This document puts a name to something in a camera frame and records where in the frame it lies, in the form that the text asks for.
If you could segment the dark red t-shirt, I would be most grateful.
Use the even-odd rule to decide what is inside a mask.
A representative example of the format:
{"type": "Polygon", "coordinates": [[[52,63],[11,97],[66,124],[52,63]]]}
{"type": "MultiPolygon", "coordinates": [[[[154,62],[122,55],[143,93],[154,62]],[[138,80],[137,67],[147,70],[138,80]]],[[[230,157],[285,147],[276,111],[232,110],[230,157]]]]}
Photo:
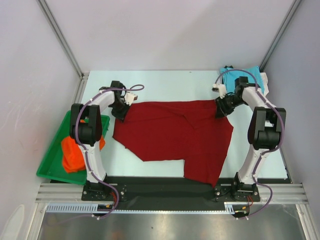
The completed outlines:
{"type": "Polygon", "coordinates": [[[134,103],[113,138],[144,162],[184,160],[186,179],[215,186],[234,130],[216,111],[214,100],[134,103]]]}

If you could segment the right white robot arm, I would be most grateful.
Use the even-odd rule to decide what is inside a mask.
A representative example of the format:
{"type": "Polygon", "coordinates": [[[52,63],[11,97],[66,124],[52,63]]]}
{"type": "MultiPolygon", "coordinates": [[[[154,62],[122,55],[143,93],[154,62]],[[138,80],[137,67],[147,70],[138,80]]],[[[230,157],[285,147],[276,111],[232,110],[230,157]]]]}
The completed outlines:
{"type": "Polygon", "coordinates": [[[252,110],[247,131],[249,150],[229,189],[231,197],[236,201],[244,201],[258,192],[261,166],[283,142],[286,110],[273,105],[258,84],[250,83],[245,76],[235,80],[234,93],[227,93],[226,86],[221,83],[213,84],[212,90],[219,93],[215,99],[216,118],[230,115],[240,105],[247,105],[252,110]]]}

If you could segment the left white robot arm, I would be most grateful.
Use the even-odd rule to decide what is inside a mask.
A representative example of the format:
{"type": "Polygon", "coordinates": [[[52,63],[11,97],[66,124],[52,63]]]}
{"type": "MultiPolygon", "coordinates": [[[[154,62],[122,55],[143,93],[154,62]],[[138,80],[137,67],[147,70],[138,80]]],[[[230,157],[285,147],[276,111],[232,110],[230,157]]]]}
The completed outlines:
{"type": "Polygon", "coordinates": [[[101,87],[87,103],[71,106],[69,135],[84,159],[86,182],[96,184],[93,194],[100,200],[107,199],[111,193],[111,188],[103,183],[107,173],[100,153],[103,136],[101,112],[111,108],[111,114],[123,122],[134,100],[135,96],[131,96],[122,82],[113,80],[109,87],[101,87]]]}

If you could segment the folded cyan t-shirt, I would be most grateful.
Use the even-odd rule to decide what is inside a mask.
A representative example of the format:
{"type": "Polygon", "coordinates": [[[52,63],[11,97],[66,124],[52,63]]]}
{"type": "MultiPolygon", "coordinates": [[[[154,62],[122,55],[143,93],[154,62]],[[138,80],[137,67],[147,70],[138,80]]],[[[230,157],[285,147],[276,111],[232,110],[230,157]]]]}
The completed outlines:
{"type": "Polygon", "coordinates": [[[260,68],[258,66],[254,66],[251,68],[244,69],[243,71],[229,71],[231,68],[220,68],[219,72],[222,75],[223,84],[226,87],[227,93],[235,93],[236,90],[236,79],[239,77],[247,77],[248,82],[251,84],[257,83],[261,88],[262,93],[264,93],[264,84],[260,74],[260,68]]]}

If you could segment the folded white t-shirt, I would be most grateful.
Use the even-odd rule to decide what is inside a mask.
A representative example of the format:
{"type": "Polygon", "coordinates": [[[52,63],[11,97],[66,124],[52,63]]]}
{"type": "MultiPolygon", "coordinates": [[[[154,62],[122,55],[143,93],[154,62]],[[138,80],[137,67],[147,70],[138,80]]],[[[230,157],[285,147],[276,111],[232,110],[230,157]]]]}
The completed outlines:
{"type": "Polygon", "coordinates": [[[267,96],[267,94],[269,93],[269,87],[268,87],[268,77],[267,74],[265,72],[261,72],[260,76],[262,78],[262,82],[263,82],[263,86],[264,86],[264,95],[267,96]]]}

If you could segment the orange t-shirt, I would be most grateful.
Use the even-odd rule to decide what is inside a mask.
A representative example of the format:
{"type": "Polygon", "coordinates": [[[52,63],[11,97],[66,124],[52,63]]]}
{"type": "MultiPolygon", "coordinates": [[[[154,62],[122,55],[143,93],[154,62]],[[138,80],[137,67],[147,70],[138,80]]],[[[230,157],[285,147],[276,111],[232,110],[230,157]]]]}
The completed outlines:
{"type": "Polygon", "coordinates": [[[78,144],[70,136],[61,141],[62,166],[64,170],[70,173],[77,173],[86,169],[83,153],[78,144]]]}

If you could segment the green plastic tray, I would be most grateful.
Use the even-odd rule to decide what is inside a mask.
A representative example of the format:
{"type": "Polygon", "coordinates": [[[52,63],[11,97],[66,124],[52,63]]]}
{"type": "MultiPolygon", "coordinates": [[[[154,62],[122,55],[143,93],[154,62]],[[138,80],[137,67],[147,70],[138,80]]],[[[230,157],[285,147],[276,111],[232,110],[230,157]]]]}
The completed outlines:
{"type": "Polygon", "coordinates": [[[67,111],[37,169],[36,175],[49,180],[84,185],[87,180],[87,172],[85,170],[67,173],[63,168],[61,142],[70,135],[70,116],[71,112],[67,111]]]}

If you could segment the left aluminium corner post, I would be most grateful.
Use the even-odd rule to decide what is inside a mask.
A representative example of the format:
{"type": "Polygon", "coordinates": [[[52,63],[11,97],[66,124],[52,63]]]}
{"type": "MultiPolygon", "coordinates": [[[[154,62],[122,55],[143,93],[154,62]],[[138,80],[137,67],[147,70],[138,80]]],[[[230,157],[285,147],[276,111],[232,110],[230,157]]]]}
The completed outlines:
{"type": "Polygon", "coordinates": [[[67,59],[69,60],[73,70],[75,71],[76,75],[79,77],[81,80],[83,78],[83,71],[81,70],[81,67],[76,60],[76,57],[67,41],[65,38],[65,35],[63,34],[58,21],[56,20],[49,4],[47,3],[46,0],[36,0],[37,4],[39,5],[45,19],[47,20],[49,26],[51,27],[57,41],[59,42],[63,52],[65,53],[67,59]]]}

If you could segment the aluminium corner post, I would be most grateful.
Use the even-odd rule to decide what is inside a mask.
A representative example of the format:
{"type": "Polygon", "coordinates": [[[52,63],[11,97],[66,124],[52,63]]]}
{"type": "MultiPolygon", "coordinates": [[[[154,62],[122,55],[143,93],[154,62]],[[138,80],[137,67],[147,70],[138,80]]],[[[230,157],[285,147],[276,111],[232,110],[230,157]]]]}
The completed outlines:
{"type": "Polygon", "coordinates": [[[304,1],[303,0],[293,0],[292,4],[290,5],[283,21],[281,22],[269,48],[267,49],[260,65],[259,65],[259,69],[264,72],[273,53],[275,52],[277,46],[279,45],[282,37],[284,36],[284,34],[286,33],[288,27],[290,26],[293,18],[295,17],[297,11],[299,10],[300,6],[302,5],[304,1]]]}
{"type": "Polygon", "coordinates": [[[81,80],[83,78],[83,71],[81,70],[81,67],[76,60],[76,57],[67,41],[65,38],[65,35],[63,34],[58,21],[56,20],[49,4],[47,3],[46,0],[36,0],[37,4],[39,5],[45,19],[47,20],[49,26],[51,27],[57,41],[59,42],[63,52],[65,53],[67,59],[69,60],[73,70],[75,71],[76,75],[79,77],[81,80]]]}

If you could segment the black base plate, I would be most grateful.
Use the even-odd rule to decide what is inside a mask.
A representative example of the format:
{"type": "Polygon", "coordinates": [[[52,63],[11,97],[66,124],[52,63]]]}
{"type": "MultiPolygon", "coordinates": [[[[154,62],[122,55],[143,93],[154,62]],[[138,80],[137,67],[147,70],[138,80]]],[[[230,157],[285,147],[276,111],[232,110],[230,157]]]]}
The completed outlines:
{"type": "Polygon", "coordinates": [[[225,202],[241,205],[262,200],[262,185],[288,184],[289,179],[260,178],[258,185],[238,187],[233,178],[219,178],[215,186],[179,177],[111,176],[107,183],[86,182],[82,201],[118,201],[118,210],[217,211],[225,202]]]}

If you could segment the aluminium front rail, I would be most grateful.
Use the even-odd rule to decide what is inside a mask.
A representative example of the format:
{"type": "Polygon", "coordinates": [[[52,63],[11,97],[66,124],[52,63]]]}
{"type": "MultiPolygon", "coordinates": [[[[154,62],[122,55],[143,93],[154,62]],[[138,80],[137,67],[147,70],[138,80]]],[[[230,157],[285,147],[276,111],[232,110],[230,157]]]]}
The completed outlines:
{"type": "MultiPolygon", "coordinates": [[[[135,197],[146,198],[197,198],[206,197],[219,199],[222,202],[239,202],[240,195],[228,197],[229,184],[212,188],[208,185],[191,184],[131,184],[128,186],[116,185],[122,201],[135,197]]],[[[36,203],[79,203],[84,195],[84,186],[69,183],[42,183],[39,187],[36,203]]],[[[271,184],[267,187],[258,186],[253,193],[253,201],[266,203],[271,199],[271,204],[308,204],[302,184],[271,184]]]]}

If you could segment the right aluminium corner post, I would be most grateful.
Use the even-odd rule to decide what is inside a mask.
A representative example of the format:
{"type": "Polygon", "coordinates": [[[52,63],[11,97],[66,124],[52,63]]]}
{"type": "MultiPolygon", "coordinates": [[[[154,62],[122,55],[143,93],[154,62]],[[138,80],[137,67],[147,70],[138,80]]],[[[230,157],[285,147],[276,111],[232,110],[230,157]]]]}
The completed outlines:
{"type": "Polygon", "coordinates": [[[303,0],[293,0],[292,4],[290,5],[283,21],[281,22],[269,48],[267,49],[260,65],[259,65],[259,69],[264,72],[273,53],[275,52],[277,46],[279,45],[282,37],[284,36],[284,34],[286,33],[288,27],[290,26],[293,18],[295,17],[297,11],[299,10],[300,6],[302,5],[304,1],[303,0]]]}

